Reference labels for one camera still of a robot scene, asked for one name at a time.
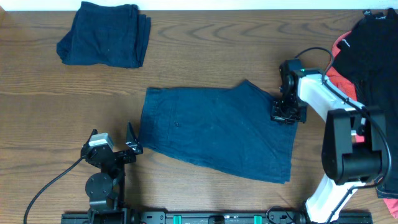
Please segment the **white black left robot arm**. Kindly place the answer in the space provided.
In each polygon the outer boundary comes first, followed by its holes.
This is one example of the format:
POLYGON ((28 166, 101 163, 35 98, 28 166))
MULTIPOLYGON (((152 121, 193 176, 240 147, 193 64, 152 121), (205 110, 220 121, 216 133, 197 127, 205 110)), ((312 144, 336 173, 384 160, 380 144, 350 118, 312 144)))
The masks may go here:
POLYGON ((94 129, 81 149, 81 158, 100 171, 86 181, 85 192, 89 197, 88 223, 139 223, 141 216, 125 204, 125 165, 136 162, 143 147, 127 124, 128 149, 113 151, 114 143, 107 133, 94 129))

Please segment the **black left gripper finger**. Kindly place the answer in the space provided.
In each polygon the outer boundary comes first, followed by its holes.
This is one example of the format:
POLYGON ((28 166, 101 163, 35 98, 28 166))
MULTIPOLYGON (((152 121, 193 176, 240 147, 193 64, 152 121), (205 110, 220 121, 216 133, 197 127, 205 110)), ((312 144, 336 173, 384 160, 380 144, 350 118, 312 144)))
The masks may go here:
POLYGON ((143 147, 137 140, 137 137, 134 133, 132 124, 130 121, 127 122, 127 130, 126 130, 126 145, 130 150, 134 152, 135 155, 139 155, 143 153, 143 147))
POLYGON ((93 135, 96 135, 97 133, 98 133, 97 129, 93 129, 86 143, 88 144, 90 142, 91 137, 93 135))

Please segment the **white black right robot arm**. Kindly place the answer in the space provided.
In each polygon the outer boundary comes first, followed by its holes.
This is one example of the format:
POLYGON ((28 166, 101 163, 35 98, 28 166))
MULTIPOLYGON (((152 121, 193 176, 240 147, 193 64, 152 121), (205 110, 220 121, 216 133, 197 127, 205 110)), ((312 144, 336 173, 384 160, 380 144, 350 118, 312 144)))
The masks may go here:
POLYGON ((358 190, 376 188, 389 178, 392 157, 383 110, 354 101, 323 70, 304 68, 298 58, 284 61, 279 73, 282 96, 272 104, 271 120, 304 123, 312 107, 325 122, 325 174, 292 223, 372 223, 369 212, 345 212, 343 207, 358 190))

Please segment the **dark blue denim shorts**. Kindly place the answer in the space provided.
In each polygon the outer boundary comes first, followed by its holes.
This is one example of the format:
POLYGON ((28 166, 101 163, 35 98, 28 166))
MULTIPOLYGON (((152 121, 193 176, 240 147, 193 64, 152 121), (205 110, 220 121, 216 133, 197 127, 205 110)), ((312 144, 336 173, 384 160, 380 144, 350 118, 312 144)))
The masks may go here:
POLYGON ((297 125, 271 120, 274 97, 233 88, 149 88, 139 140, 153 151, 247 179, 290 180, 297 125))

